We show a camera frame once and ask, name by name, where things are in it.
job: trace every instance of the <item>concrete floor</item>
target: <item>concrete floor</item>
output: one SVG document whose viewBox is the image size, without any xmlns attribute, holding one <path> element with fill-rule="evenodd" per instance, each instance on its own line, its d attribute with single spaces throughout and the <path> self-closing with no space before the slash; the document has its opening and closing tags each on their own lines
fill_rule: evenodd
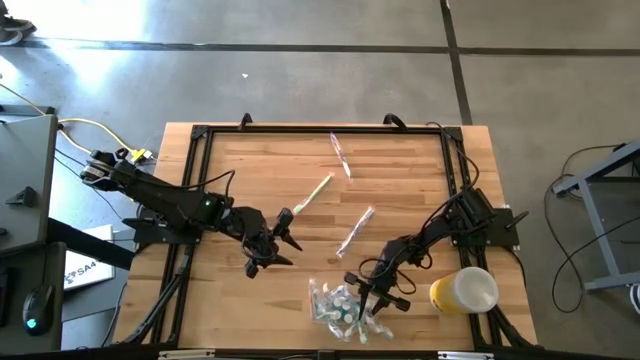
<svg viewBox="0 0 640 360">
<path fill-rule="evenodd" d="M 39 28 L 35 35 L 43 38 L 447 45 L 435 0 L 6 2 L 15 16 L 33 20 Z M 460 46 L 640 48 L 640 3 L 633 0 L 449 3 Z M 50 49 L 1 49 L 3 81 L 37 103 L 58 107 L 63 117 L 103 121 L 128 143 L 153 150 L 166 122 L 239 121 L 247 111 L 260 122 L 379 123 L 394 112 L 408 123 L 461 124 L 447 54 L 82 50 L 73 42 L 52 44 Z M 519 225 L 521 257 L 539 342 L 551 349 L 634 358 L 640 353 L 640 316 L 625 289 L 588 295 L 570 315 L 553 308 L 551 281 L 563 256 L 542 215 L 544 191 L 571 152 L 638 137 L 637 60 L 461 56 L 472 120 L 490 128 L 507 201 L 516 210 L 531 211 Z M 0 93 L 0 102 L 17 100 Z M 115 146 L 97 129 L 77 126 L 72 135 L 86 146 Z M 64 139 L 59 147 L 82 158 Z M 572 171 L 604 156 L 606 150 L 585 154 Z M 54 182 L 53 217 L 80 228 L 119 222 L 64 168 L 56 166 Z M 121 215 L 134 213 L 123 197 L 107 198 Z M 593 237 L 580 203 L 554 200 L 550 212 L 570 250 Z M 629 247 L 631 253 L 639 251 Z M 576 263 L 586 279 L 604 275 L 595 247 L 577 256 Z M 576 279 L 565 271 L 559 285 L 559 302 L 569 306 L 577 295 Z M 115 303 L 117 295 L 105 301 Z M 65 323 L 64 347 L 97 346 L 109 315 Z"/>
</svg>

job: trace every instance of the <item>plastic cup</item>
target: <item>plastic cup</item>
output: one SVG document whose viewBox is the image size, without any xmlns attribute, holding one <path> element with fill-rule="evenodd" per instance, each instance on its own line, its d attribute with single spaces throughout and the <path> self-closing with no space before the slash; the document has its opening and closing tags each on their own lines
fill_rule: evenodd
<svg viewBox="0 0 640 360">
<path fill-rule="evenodd" d="M 429 295 L 445 314 L 484 313 L 498 303 L 498 284 L 484 269 L 466 267 L 434 282 Z"/>
</svg>

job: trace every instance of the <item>wooden tabletop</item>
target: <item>wooden tabletop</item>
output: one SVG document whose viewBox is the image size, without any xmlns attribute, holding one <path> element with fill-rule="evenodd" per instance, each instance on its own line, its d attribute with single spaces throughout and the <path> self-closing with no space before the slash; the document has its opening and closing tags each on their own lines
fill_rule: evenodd
<svg viewBox="0 0 640 360">
<path fill-rule="evenodd" d="M 155 171 L 159 178 L 180 184 L 192 125 L 167 124 Z M 481 170 L 476 187 L 495 207 L 502 206 L 504 197 L 488 129 L 462 129 L 467 154 Z M 377 257 L 386 241 L 416 233 L 448 198 L 438 137 L 340 134 L 338 138 L 354 176 L 352 181 L 346 178 L 326 134 L 215 136 L 209 177 L 235 169 L 230 190 L 234 205 L 260 209 L 270 226 L 282 207 L 293 209 L 328 173 L 336 175 L 291 226 L 292 236 L 304 251 L 280 245 L 280 254 L 291 259 L 293 266 L 271 266 L 249 279 L 244 274 L 246 258 L 240 244 L 218 233 L 206 233 L 195 253 L 180 347 L 472 349 L 468 317 L 441 315 L 428 299 L 431 283 L 460 269 L 457 250 L 448 240 L 431 248 L 431 269 L 400 266 L 417 284 L 417 292 L 403 296 L 412 303 L 408 312 L 390 307 L 379 313 L 379 321 L 394 333 L 392 341 L 372 336 L 367 345 L 361 345 L 357 337 L 340 342 L 326 325 L 311 320 L 310 278 L 319 284 L 328 282 L 332 288 L 342 284 L 345 271 L 357 271 L 362 260 Z M 207 190 L 223 192 L 224 185 L 224 181 L 216 182 Z M 340 243 L 370 205 L 375 207 L 375 215 L 339 259 L 336 251 Z M 157 299 L 166 253 L 166 245 L 152 245 L 134 259 L 115 340 L 130 334 Z M 502 310 L 526 339 L 536 343 L 518 264 L 504 249 L 488 248 L 486 253 L 499 286 Z M 400 286 L 408 284 L 401 280 Z M 393 293 L 401 295 L 397 289 Z M 173 302 L 168 307 L 165 332 L 173 317 Z M 483 332 L 489 339 L 488 331 Z"/>
</svg>

